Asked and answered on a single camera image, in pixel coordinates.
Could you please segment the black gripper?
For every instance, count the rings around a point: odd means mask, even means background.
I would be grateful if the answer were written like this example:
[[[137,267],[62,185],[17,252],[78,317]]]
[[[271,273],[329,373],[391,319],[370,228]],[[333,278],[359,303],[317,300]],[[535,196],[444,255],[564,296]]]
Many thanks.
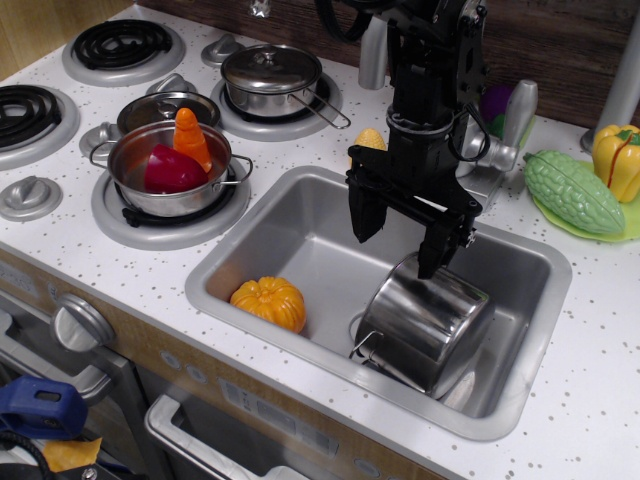
[[[459,248],[475,241],[474,220],[482,207],[456,179],[466,160],[466,120],[441,129],[390,118],[387,150],[352,145],[347,171],[353,233],[364,243],[381,230],[392,208],[419,223],[434,223],[418,251],[420,279],[446,267]]]

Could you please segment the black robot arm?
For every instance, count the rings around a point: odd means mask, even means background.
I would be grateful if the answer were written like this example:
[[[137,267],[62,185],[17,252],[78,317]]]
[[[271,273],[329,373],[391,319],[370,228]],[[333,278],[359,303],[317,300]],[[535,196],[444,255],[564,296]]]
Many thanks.
[[[394,88],[386,113],[385,150],[352,146],[347,172],[353,232],[364,243],[386,221],[388,209],[425,226],[418,251],[418,277],[428,279],[446,266],[459,247],[474,240],[482,208],[458,182],[462,162],[475,163],[488,152],[486,139],[470,157],[463,153],[467,122],[478,118],[477,94],[487,66],[482,36],[487,8],[482,1],[351,1],[356,19],[340,28],[332,2],[316,10],[338,41],[363,39],[380,19]]]

